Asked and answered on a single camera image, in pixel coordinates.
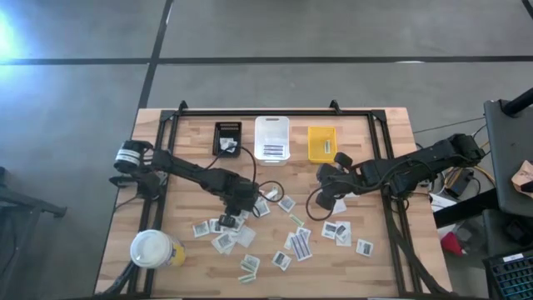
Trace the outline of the white paper box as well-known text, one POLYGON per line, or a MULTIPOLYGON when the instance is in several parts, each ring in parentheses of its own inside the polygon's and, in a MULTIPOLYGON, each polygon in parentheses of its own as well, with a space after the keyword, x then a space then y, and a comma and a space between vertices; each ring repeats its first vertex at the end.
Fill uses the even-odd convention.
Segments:
POLYGON ((436 213, 437 211, 443 208, 448 208, 456 204, 455 201, 452 201, 446 197, 442 197, 441 195, 430 193, 429 196, 430 196, 431 209, 432 209, 432 212, 434 213, 436 213))

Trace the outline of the black metal stand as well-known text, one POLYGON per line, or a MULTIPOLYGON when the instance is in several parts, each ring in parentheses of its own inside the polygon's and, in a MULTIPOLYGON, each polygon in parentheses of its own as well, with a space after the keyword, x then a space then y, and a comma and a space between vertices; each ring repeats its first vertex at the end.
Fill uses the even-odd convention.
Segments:
POLYGON ((12 236, 11 253, 4 264, 0 263, 0 300, 6 299, 18 261, 31 242, 41 214, 62 218, 66 211, 66 207, 13 191, 7 186, 7 169, 0 167, 0 244, 2 236, 12 236))

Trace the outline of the red plastic object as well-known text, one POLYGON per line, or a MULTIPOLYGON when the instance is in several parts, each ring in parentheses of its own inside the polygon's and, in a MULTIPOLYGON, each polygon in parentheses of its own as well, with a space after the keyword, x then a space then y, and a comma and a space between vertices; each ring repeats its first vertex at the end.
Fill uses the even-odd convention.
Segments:
POLYGON ((456 256, 460 257, 463 255, 463 249, 461 245, 459 244, 459 241, 456 235, 453 232, 448 232, 441 239, 441 246, 445 251, 449 253, 453 253, 456 256))

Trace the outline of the backlit black keyboard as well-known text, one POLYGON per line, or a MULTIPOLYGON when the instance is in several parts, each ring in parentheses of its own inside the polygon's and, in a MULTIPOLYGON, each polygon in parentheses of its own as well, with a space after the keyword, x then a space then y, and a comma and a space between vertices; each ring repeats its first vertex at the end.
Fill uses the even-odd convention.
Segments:
POLYGON ((491 300, 533 300, 533 247, 482 262, 491 300))

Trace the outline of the white plastic bin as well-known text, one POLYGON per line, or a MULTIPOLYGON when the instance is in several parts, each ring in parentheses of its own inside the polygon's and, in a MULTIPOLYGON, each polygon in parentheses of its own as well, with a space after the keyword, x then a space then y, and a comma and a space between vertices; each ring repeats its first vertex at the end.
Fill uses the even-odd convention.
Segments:
POLYGON ((260 116, 255 120, 254 156, 262 166, 285 165, 290 154, 290 120, 284 116, 260 116), (263 155, 264 145, 284 145, 284 157, 263 155))

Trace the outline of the black round pole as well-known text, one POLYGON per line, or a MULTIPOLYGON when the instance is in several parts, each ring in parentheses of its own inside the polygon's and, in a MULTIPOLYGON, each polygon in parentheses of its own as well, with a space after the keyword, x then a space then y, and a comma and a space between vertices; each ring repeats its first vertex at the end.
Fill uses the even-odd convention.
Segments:
POLYGON ((533 87, 515 99, 502 103, 501 111, 508 117, 516 117, 533 104, 533 87))

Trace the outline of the yellow slotted plastic basket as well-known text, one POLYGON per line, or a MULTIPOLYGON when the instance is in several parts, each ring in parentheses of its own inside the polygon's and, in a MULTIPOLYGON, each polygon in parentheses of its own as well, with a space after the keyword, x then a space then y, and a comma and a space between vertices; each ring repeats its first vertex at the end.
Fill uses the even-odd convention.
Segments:
POLYGON ((333 163, 337 153, 334 127, 309 127, 307 134, 308 159, 311 163, 333 163), (324 144, 331 141, 331 153, 325 154, 324 144))

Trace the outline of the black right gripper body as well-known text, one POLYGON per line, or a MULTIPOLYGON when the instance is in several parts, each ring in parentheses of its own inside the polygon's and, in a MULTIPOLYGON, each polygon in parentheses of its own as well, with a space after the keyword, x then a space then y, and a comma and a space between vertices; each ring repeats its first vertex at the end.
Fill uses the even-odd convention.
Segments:
POLYGON ((321 164, 316 172, 316 178, 325 194, 347 194, 348 186, 344 183, 348 173, 330 164, 321 164))

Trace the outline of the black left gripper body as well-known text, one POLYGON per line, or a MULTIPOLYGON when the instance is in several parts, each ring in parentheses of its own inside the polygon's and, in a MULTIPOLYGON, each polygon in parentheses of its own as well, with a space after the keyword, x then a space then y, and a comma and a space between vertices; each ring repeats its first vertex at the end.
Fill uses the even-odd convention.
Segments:
POLYGON ((222 196, 225 203, 225 213, 239 215, 241 211, 252 212, 259 197, 259 187, 256 182, 238 182, 229 187, 222 196))

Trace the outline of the dark grey side table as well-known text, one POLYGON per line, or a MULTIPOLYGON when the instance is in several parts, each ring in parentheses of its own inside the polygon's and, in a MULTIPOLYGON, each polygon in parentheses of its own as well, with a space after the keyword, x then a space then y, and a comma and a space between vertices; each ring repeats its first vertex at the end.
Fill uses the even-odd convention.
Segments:
POLYGON ((509 117, 502 112, 500 102, 487 101, 484 114, 499 208, 533 218, 533 199, 517 192, 511 181, 524 161, 533 163, 533 107, 509 117))

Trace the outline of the brown cardboard piece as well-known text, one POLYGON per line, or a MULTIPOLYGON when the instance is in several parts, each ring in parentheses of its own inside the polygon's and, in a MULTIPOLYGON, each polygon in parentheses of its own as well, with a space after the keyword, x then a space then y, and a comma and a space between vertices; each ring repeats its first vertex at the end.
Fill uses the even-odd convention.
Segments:
POLYGON ((525 160, 511 178, 514 189, 533 199, 533 163, 525 160))

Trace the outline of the disinfecting wipes canister yellow label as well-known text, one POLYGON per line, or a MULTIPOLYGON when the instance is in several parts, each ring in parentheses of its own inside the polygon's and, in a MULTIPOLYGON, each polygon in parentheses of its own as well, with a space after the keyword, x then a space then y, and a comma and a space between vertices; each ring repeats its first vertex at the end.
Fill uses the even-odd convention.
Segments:
POLYGON ((140 268, 180 267, 186 260, 186 249, 180 241, 166 233, 149 229, 134 237, 130 257, 140 268))

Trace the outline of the black power adapter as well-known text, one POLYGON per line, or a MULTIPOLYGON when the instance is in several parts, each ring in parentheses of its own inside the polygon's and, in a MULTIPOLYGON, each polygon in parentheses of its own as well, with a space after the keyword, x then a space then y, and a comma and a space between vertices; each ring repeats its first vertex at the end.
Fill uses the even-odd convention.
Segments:
POLYGON ((446 182, 445 191, 452 197, 458 198, 470 184, 474 172, 470 169, 457 169, 446 182))

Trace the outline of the black slotted plastic basket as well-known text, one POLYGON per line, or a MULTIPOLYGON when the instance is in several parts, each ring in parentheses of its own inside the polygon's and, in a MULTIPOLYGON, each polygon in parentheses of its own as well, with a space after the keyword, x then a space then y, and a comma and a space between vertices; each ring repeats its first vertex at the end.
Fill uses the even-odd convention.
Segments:
POLYGON ((212 155, 221 158, 237 158, 240 156, 242 144, 242 123, 241 122, 216 122, 212 144, 212 155), (232 138, 238 142, 238 147, 234 152, 225 152, 220 149, 220 138, 232 138))

